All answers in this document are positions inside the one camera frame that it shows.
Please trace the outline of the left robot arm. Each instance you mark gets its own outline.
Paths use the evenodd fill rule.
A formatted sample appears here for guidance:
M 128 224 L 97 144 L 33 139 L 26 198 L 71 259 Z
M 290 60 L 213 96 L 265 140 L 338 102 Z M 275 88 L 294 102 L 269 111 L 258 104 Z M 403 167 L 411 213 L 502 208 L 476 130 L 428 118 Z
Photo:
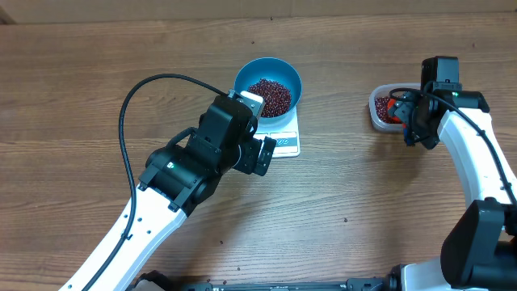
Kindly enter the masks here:
M 276 142 L 254 138 L 263 108 L 263 98 L 247 91 L 219 95 L 198 128 L 155 150 L 135 198 L 62 288 L 126 289 L 162 242 L 215 192 L 225 172 L 265 175 Z

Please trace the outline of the orange measuring scoop blue handle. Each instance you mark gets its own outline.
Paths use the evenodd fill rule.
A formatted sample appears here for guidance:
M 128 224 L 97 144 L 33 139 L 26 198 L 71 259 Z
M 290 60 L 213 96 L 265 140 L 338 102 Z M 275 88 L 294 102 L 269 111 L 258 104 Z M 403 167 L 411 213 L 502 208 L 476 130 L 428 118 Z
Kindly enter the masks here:
M 387 113 L 391 121 L 401 124 L 403 128 L 404 142 L 408 146 L 414 146 L 414 137 L 410 127 L 410 118 L 414 106 L 412 103 L 399 99 L 391 99 L 388 102 Z

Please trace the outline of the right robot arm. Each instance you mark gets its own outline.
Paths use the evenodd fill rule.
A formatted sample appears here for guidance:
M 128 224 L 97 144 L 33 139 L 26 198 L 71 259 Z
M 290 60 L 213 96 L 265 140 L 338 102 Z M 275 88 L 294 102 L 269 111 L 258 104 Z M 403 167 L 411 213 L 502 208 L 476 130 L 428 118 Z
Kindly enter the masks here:
M 514 290 L 516 176 L 494 135 L 490 107 L 466 91 L 456 57 L 422 62 L 418 89 L 389 92 L 389 116 L 400 120 L 408 146 L 443 143 L 464 191 L 466 210 L 437 259 L 396 267 L 387 290 Z

